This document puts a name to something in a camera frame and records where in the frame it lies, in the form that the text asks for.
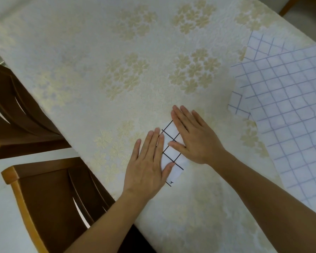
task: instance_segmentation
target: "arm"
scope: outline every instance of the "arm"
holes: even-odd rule
[[[169,163],[161,172],[164,135],[159,132],[156,128],[147,134],[140,154],[140,140],[137,140],[126,169],[122,195],[66,253],[118,251],[132,224],[147,202],[163,187],[174,165]]]
[[[228,153],[197,112],[173,106],[171,116],[185,146],[169,145],[226,180],[279,253],[316,252],[315,212]]]

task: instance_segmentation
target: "grid paper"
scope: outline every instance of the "grid paper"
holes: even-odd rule
[[[292,50],[295,50],[295,46],[285,42],[281,38],[270,37],[257,31],[253,31],[249,37],[247,50],[242,63],[260,60],[268,56]],[[244,80],[244,78],[236,77],[236,83],[228,104],[228,110],[233,114],[253,120],[246,104],[245,97],[243,96],[243,89],[240,85],[243,82],[241,82],[241,80]]]
[[[161,133],[164,134],[165,139],[163,156],[161,159],[161,170],[163,171],[165,166],[170,162],[175,162],[175,165],[173,166],[172,171],[166,180],[166,183],[171,186],[180,176],[181,172],[189,164],[190,161],[177,150],[167,145],[170,141],[184,144],[184,141],[181,138],[181,135],[178,132],[173,121],[171,121],[166,127],[164,127],[164,129],[161,130]]]
[[[316,205],[316,46],[235,66],[261,138],[286,189]]]

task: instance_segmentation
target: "brown chair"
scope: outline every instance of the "brown chair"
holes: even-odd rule
[[[114,199],[79,158],[11,166],[2,172],[12,186],[26,229],[39,253],[64,252],[89,225],[96,222]],[[132,226],[119,252],[154,253]]]
[[[0,65],[0,159],[71,147],[12,71]]]

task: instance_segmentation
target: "person's right arm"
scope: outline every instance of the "person's right arm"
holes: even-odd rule
[[[185,145],[169,145],[226,180],[278,253],[316,253],[315,212],[228,153],[197,112],[173,106],[171,116]]]

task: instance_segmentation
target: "forearm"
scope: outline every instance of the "forearm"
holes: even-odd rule
[[[124,192],[107,213],[78,238],[66,253],[117,252],[146,203],[134,194]]]
[[[211,166],[238,193],[279,253],[316,252],[315,212],[228,152]]]

